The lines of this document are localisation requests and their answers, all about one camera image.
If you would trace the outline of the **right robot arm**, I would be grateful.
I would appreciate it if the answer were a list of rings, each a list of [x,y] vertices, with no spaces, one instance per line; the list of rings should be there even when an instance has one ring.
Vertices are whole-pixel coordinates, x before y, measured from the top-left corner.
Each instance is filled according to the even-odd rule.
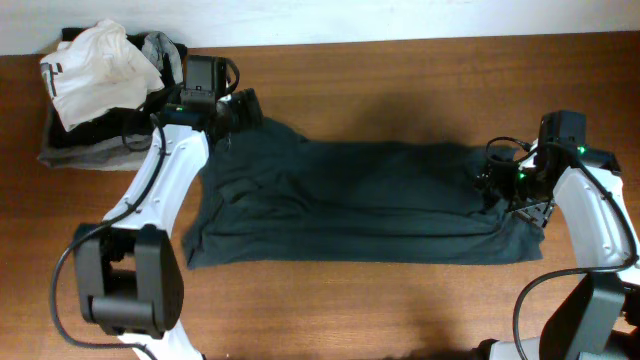
[[[488,359],[635,359],[639,333],[621,333],[623,317],[639,325],[639,238],[628,215],[613,154],[585,145],[547,143],[512,162],[514,189],[546,213],[561,209],[577,265],[529,282],[512,315],[512,340],[488,341]],[[577,276],[578,285],[546,322],[525,339],[520,314],[530,292],[552,279]]]

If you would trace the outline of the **dark green Nike t-shirt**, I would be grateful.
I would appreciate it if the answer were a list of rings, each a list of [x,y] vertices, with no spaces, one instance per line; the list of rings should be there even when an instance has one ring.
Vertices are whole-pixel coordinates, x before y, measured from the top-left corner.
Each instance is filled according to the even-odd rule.
[[[186,263],[539,260],[543,231],[475,186],[485,164],[478,147],[314,141],[266,119],[212,146]]]

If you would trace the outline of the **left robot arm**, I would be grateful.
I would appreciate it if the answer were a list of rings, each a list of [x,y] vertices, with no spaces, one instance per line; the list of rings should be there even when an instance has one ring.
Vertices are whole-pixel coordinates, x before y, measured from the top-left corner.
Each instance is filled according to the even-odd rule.
[[[259,126],[263,114],[253,89],[185,90],[151,120],[151,146],[124,196],[101,223],[83,224],[74,236],[80,311],[141,359],[200,359],[180,321],[184,282],[171,233],[212,145]]]

